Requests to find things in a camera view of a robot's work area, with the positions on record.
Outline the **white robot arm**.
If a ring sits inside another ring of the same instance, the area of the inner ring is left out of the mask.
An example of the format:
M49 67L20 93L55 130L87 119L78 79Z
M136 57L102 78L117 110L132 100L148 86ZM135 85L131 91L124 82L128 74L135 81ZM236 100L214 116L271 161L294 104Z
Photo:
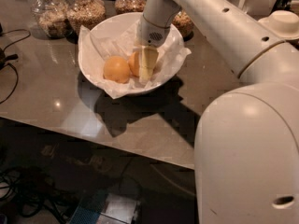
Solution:
M297 49L227 0L148 0L140 43L161 46L180 9L243 84L199 120L200 224L299 224Z

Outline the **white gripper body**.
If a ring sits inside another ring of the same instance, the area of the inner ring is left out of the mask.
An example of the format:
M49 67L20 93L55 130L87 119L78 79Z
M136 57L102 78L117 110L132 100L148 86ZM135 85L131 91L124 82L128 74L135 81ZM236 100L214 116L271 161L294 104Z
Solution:
M168 37L180 6L172 0L147 0L136 30L136 42L160 47Z

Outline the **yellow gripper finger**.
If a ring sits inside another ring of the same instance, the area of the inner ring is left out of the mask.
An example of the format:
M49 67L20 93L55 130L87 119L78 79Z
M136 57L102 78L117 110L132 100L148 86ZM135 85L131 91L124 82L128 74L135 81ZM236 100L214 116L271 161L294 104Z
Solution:
M155 47L143 46L139 55L139 82L146 84L150 81L156 66L159 52Z

